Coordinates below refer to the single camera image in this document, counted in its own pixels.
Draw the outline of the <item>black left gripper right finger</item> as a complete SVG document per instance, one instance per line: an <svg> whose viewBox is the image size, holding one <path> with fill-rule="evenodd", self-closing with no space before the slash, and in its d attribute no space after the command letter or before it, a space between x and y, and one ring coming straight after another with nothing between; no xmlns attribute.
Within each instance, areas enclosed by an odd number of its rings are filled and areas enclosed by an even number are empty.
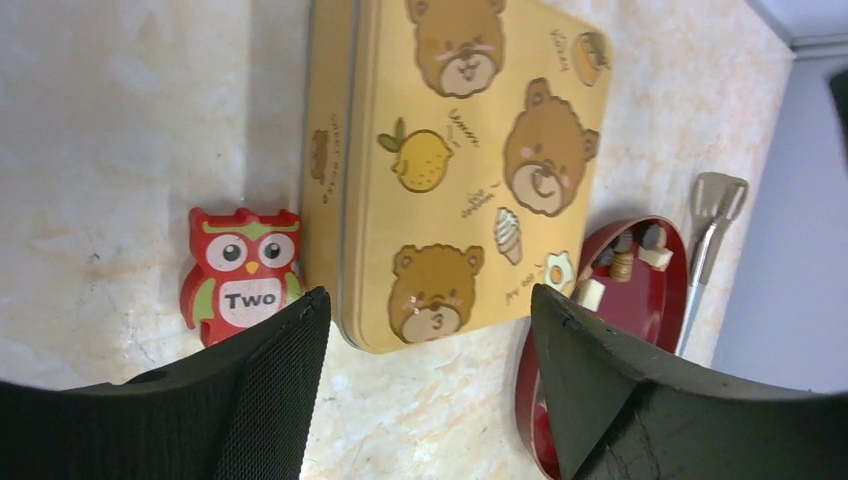
<svg viewBox="0 0 848 480"><path fill-rule="evenodd" d="M531 331L565 479L843 479L847 396L685 360L538 284Z"/></svg>

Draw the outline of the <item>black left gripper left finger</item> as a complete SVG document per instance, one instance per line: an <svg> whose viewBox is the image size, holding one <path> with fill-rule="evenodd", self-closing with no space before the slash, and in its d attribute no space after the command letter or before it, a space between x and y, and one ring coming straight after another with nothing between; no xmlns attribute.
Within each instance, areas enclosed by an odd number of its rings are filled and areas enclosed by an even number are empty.
<svg viewBox="0 0 848 480"><path fill-rule="evenodd" d="M1 386L5 479L296 479L331 327L315 288L123 384Z"/></svg>

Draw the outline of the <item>red round tray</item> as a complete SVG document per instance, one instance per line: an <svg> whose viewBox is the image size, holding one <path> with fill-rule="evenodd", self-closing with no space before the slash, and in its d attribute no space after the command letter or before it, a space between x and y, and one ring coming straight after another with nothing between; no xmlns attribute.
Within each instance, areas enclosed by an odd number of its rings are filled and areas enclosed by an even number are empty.
<svg viewBox="0 0 848 480"><path fill-rule="evenodd" d="M629 252L635 256L628 282L613 281L608 274L609 249L620 235L631 235ZM668 268L655 271L638 258L638 248L666 247L674 252ZM617 220L587 235L578 271L582 280L594 278L606 286L596 314L670 353L681 332L689 282L686 248L677 228L661 216ZM519 437L545 479L559 479L549 415L539 377L533 334L528 333L516 376L515 418Z"/></svg>

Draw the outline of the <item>silver metal tongs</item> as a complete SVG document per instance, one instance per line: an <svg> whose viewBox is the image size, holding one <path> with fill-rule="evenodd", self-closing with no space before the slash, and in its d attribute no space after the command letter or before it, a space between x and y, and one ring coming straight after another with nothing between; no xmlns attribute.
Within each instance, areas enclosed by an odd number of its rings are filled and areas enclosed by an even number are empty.
<svg viewBox="0 0 848 480"><path fill-rule="evenodd" d="M677 356L682 357L685 352L723 237L742 212L748 191L747 180L715 171L701 172L693 182L689 197L692 256Z"/></svg>

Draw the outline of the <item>gold bear tin lid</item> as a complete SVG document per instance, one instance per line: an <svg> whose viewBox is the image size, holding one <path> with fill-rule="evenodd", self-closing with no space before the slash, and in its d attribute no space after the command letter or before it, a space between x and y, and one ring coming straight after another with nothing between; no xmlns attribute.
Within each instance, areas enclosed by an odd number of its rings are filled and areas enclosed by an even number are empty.
<svg viewBox="0 0 848 480"><path fill-rule="evenodd" d="M384 353L569 294L614 55L542 1L367 1L341 220L346 339Z"/></svg>

